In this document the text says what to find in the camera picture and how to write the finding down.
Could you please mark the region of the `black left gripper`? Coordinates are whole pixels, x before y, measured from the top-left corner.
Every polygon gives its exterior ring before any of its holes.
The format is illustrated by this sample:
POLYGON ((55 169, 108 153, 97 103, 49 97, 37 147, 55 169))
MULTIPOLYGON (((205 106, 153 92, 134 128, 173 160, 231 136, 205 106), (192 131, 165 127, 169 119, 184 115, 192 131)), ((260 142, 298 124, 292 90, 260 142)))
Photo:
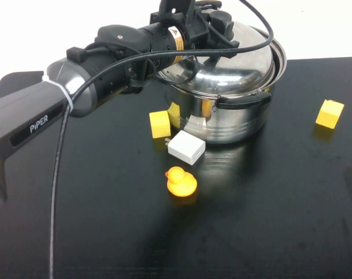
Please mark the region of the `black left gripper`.
POLYGON ((202 8, 159 8, 150 15, 150 30, 167 38, 170 49, 203 48, 205 41, 207 49, 238 48, 240 43, 231 41, 233 27, 228 24, 227 37, 224 36, 208 24, 202 8))

